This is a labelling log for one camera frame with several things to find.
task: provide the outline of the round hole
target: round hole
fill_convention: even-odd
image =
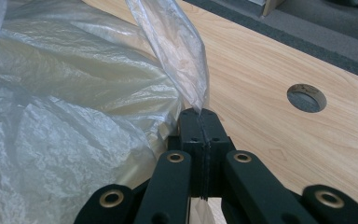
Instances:
[[[344,201],[339,198],[336,194],[327,190],[318,190],[315,192],[316,199],[329,207],[341,208],[344,206]]]
[[[298,217],[292,214],[284,213],[282,214],[282,221],[286,224],[299,224],[301,223],[300,220],[298,220]]]
[[[239,162],[249,162],[252,160],[252,158],[245,153],[237,153],[234,156],[234,159]]]
[[[116,207],[124,200],[124,194],[118,189],[105,192],[100,198],[100,205],[105,208]]]
[[[171,153],[170,155],[167,156],[167,159],[170,162],[181,162],[185,158],[179,153]]]
[[[170,217],[165,213],[156,213],[152,216],[153,224],[168,224],[170,223]]]
[[[287,99],[297,109],[316,113],[324,110],[327,100],[324,94],[313,86],[296,84],[287,90]]]

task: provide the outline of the wood grain surface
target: wood grain surface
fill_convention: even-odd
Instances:
[[[124,0],[86,0],[134,20]],[[289,189],[340,189],[358,202],[358,76],[179,1],[200,32],[211,75],[211,109],[237,149],[252,151]],[[327,99],[296,109],[287,90],[305,83]]]

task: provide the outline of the gray carpet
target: gray carpet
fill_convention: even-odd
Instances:
[[[286,0],[261,17],[261,7],[246,0],[186,1],[358,75],[358,8]]]

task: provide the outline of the wooden desk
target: wooden desk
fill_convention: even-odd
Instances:
[[[124,0],[86,0],[133,21]],[[237,149],[254,152],[294,192],[313,184],[358,202],[358,76],[179,1],[205,43],[211,108]],[[322,91],[327,107],[306,113],[287,100],[294,84]]]

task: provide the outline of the black metal part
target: black metal part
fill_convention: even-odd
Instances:
[[[148,184],[134,223],[188,222],[191,157],[183,151],[163,153]]]
[[[225,172],[252,223],[317,223],[254,154],[229,152]]]
[[[306,187],[301,203],[320,223],[358,223],[358,203],[337,189],[324,185]]]
[[[169,139],[168,150],[180,149],[193,159],[191,196],[221,197],[225,155],[234,150],[217,115],[207,109],[187,109],[179,116],[179,138]]]
[[[131,223],[133,193],[120,185],[108,185],[91,195],[76,217],[75,224]]]

